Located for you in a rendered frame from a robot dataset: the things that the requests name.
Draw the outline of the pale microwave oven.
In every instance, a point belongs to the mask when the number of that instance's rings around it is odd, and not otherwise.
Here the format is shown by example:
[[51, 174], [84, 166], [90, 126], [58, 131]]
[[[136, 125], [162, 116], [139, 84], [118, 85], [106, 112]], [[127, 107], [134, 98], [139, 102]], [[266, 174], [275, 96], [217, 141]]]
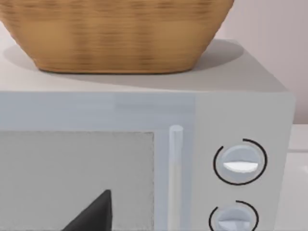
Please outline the pale microwave oven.
[[[37, 70], [21, 48], [0, 46], [0, 92], [179, 92], [195, 95], [190, 226], [218, 231], [218, 211], [240, 205], [251, 231], [273, 231], [295, 110], [294, 96], [251, 54], [214, 40], [197, 66], [172, 75], [76, 75]], [[235, 145], [260, 151], [263, 166], [250, 181], [231, 182], [219, 156]]]

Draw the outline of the woven wicker basket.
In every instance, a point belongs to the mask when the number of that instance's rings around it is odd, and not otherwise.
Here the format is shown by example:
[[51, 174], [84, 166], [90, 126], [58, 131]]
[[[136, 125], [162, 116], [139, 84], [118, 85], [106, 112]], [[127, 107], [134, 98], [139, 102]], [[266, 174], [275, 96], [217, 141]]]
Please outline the woven wicker basket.
[[0, 21], [55, 73], [191, 70], [235, 0], [0, 0]]

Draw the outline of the pale round microwave knob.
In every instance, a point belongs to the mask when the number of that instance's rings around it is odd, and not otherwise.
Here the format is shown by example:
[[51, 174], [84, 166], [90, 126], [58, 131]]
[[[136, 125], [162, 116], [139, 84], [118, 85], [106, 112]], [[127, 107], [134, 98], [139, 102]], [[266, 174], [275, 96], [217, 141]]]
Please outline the pale round microwave knob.
[[218, 160], [222, 177], [231, 182], [246, 182], [253, 179], [263, 166], [263, 157], [257, 148], [247, 144], [227, 148]]
[[251, 231], [254, 221], [250, 210], [240, 205], [220, 209], [215, 218], [218, 231]]

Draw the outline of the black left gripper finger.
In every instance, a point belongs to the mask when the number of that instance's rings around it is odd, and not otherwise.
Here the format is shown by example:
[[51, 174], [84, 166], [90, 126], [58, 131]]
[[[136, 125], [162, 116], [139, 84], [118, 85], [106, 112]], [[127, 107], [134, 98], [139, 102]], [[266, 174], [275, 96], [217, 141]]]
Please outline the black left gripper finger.
[[111, 190], [105, 190], [61, 231], [112, 231]]

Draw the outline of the pale blue microwave door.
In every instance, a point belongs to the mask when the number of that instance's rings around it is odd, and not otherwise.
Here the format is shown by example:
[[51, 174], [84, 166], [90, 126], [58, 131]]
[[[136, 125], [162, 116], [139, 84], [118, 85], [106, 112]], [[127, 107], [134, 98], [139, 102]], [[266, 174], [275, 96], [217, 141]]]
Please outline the pale blue microwave door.
[[114, 229], [166, 231], [174, 145], [189, 228], [195, 108], [187, 92], [0, 92], [0, 231], [60, 230], [107, 189]]

